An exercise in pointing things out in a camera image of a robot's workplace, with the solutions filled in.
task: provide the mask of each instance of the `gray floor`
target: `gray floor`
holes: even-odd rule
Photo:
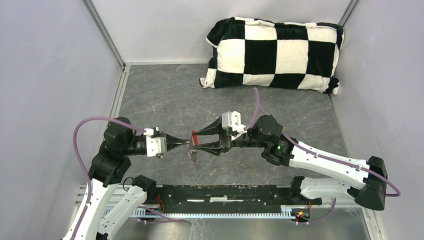
[[[314,209],[316,218],[327,209]],[[129,218],[116,234],[125,240],[370,240],[362,211],[336,209],[331,217],[308,226],[288,219],[187,219],[188,223],[144,226]]]
[[[160,127],[166,133],[189,138],[227,111],[241,113],[247,125],[255,109],[252,86],[202,89],[206,64],[135,65],[130,68],[120,116],[142,127]],[[313,90],[258,87],[261,104],[286,132],[316,148],[346,156],[346,148],[330,98]],[[199,138],[199,142],[218,138]],[[131,158],[126,176],[145,175],[158,184],[289,184],[295,176],[322,177],[304,169],[273,166],[261,158],[260,149],[233,148],[215,157],[198,152],[194,166],[187,147],[164,158]]]

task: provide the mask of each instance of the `checkered pillow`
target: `checkered pillow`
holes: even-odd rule
[[[213,46],[203,88],[259,85],[337,94],[334,76],[343,28],[332,23],[273,23],[231,17],[206,37]]]

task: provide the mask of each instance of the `white wall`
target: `white wall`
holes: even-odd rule
[[[229,17],[337,23],[349,0],[93,0],[123,60],[208,62],[205,38]]]
[[[0,12],[0,239],[58,240],[84,181],[74,127],[108,114],[120,68],[80,0],[5,0]],[[104,127],[88,125],[86,164]]]
[[[356,158],[381,156],[402,192],[379,213],[389,240],[424,234],[416,220],[424,212],[423,9],[423,1],[361,1],[336,70],[334,103],[348,148]]]

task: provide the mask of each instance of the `purple cable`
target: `purple cable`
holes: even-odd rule
[[[381,181],[385,182],[387,185],[389,185],[396,192],[396,193],[386,193],[386,197],[399,197],[401,195],[401,191],[399,190],[399,188],[397,188],[393,183],[391,183],[389,180],[387,180],[385,177],[381,176],[380,174],[376,173],[375,171],[369,170],[367,168],[361,168],[360,166],[355,165],[355,164],[352,164],[350,162],[345,162],[345,161],[342,161],[342,160],[339,160],[339,159],[335,159],[335,158],[332,158],[332,157],[329,157],[329,156],[326,156],[326,155],[321,155],[321,154],[318,154],[317,155],[316,152],[311,151],[311,150],[309,150],[309,149],[307,149],[307,148],[299,145],[290,136],[288,136],[285,132],[282,131],[281,134],[290,143],[292,143],[293,145],[295,145],[297,148],[299,148],[299,149],[307,152],[308,154],[312,154],[314,156],[317,156],[318,158],[329,160],[329,161],[332,161],[332,162],[335,162],[335,163],[338,163],[338,164],[343,164],[343,165],[349,166],[351,168],[354,168],[354,169],[357,169],[357,170],[360,170],[360,171],[364,171],[364,172],[367,172],[367,173],[369,173],[371,175],[376,176],[378,179],[380,179]]]
[[[253,88],[253,97],[256,100],[256,107],[254,108],[254,112],[253,112],[253,115],[252,115],[252,117],[249,121],[249,124],[244,128],[244,130],[248,130],[253,126],[253,124],[255,123],[255,120],[256,120],[256,116],[258,115],[258,109],[260,109],[262,111],[262,113],[265,114],[265,111],[261,106],[261,99],[259,97],[259,92],[258,92],[258,89],[256,87]]]
[[[253,116],[252,116],[252,118],[250,119],[250,122],[249,122],[249,124],[244,128],[245,130],[247,130],[247,129],[249,129],[249,128],[251,128],[252,126],[253,126],[253,124],[254,124],[254,121],[255,121],[255,119],[256,119],[256,115],[258,114],[258,109],[260,109],[262,112],[263,112],[263,114],[265,114],[265,111],[264,111],[264,109],[262,108],[262,106],[261,106],[261,99],[260,99],[260,96],[259,96],[259,92],[258,92],[258,89],[256,88],[256,87],[254,87],[253,88],[253,96],[254,96],[254,99],[256,100],[256,107],[255,107],[255,110],[254,110],[254,112],[253,112]],[[299,149],[301,149],[301,150],[303,150],[303,151],[305,151],[306,153],[309,153],[309,154],[312,154],[312,155],[314,155],[314,156],[317,156],[317,157],[319,157],[319,158],[322,158],[322,159],[325,159],[325,160],[329,160],[329,161],[332,161],[332,162],[335,162],[335,163],[338,163],[338,164],[343,164],[343,165],[346,165],[346,166],[349,166],[349,167],[351,167],[351,168],[355,168],[355,169],[358,169],[358,170],[362,170],[362,171],[364,171],[364,172],[367,172],[367,173],[369,173],[369,174],[371,174],[371,175],[374,175],[374,176],[376,176],[378,179],[380,179],[380,180],[382,180],[383,182],[385,182],[387,185],[389,185],[396,193],[386,193],[386,197],[399,197],[400,195],[401,195],[401,191],[399,190],[399,188],[397,188],[393,183],[391,183],[389,180],[387,180],[386,178],[384,178],[383,176],[381,176],[381,175],[379,175],[378,173],[376,173],[375,171],[372,171],[372,170],[369,170],[369,169],[367,169],[367,168],[361,168],[360,166],[358,166],[358,165],[355,165],[355,164],[352,164],[352,163],[350,163],[350,162],[344,162],[344,161],[341,161],[341,160],[338,160],[338,159],[335,159],[335,158],[332,158],[332,157],[329,157],[329,156],[326,156],[326,155],[321,155],[321,154],[317,154],[316,152],[314,152],[314,151],[311,151],[311,150],[309,150],[309,149],[307,149],[307,148],[305,148],[305,147],[303,147],[303,146],[300,146],[297,142],[295,142],[290,136],[288,136],[286,133],[284,133],[283,131],[281,132],[281,134],[289,141],[289,142],[291,142],[294,146],[296,146],[296,147],[298,147]],[[298,224],[301,224],[301,225],[306,225],[306,224],[313,224],[313,223],[316,223],[316,222],[319,222],[319,221],[322,221],[322,220],[324,220],[324,219],[326,219],[332,212],[333,212],[333,210],[334,210],[334,208],[335,208],[335,206],[336,206],[336,198],[334,198],[334,201],[333,201],[333,203],[332,203],[332,205],[331,205],[331,208],[330,208],[330,210],[327,212],[327,214],[325,214],[323,217],[321,217],[321,218],[319,218],[319,219],[317,219],[317,220],[313,220],[313,221],[310,221],[310,222],[308,222],[308,223],[306,223],[306,222],[299,222]]]
[[[152,210],[152,209],[145,207],[145,206],[139,206],[137,208],[138,209],[145,209],[145,210],[151,212],[152,214],[167,220],[167,221],[146,221],[146,224],[187,223],[187,221],[184,220],[184,219],[172,219],[172,218],[164,216],[164,215],[160,214],[159,212]]]
[[[332,205],[330,210],[321,218],[318,218],[316,220],[313,221],[307,221],[307,222],[298,222],[298,225],[309,225],[309,224],[314,224],[314,223],[318,223],[321,222],[322,220],[328,218],[330,216],[330,214],[334,211],[334,208],[336,207],[336,198],[334,198],[334,200],[332,201]]]
[[[85,180],[87,182],[88,195],[87,195],[87,200],[84,204],[84,208],[82,209],[81,216],[79,216],[79,219],[76,222],[75,229],[73,230],[72,236],[70,238],[71,240],[75,239],[75,236],[77,235],[77,232],[78,232],[78,229],[80,228],[81,222],[83,221],[83,218],[84,218],[84,216],[86,215],[86,212],[87,212],[87,208],[88,208],[87,204],[90,204],[90,200],[92,198],[92,193],[93,193],[93,186],[91,184],[89,173],[87,172],[87,169],[84,166],[83,160],[81,159],[80,152],[78,151],[77,133],[78,133],[78,130],[81,128],[81,126],[83,124],[90,122],[90,121],[94,121],[94,120],[102,120],[102,121],[108,121],[108,122],[116,123],[116,124],[122,125],[124,127],[127,127],[129,129],[136,130],[140,133],[146,132],[143,128],[132,126],[132,125],[129,125],[128,123],[125,123],[123,121],[119,121],[119,120],[116,120],[116,119],[113,119],[113,118],[110,118],[110,117],[105,117],[105,116],[92,116],[92,117],[89,117],[89,118],[82,120],[80,123],[78,123],[78,125],[76,125],[75,130],[73,131],[73,136],[72,136],[73,150],[75,151],[76,159],[78,160],[79,166],[81,167],[82,172],[83,172],[84,177],[85,177]]]

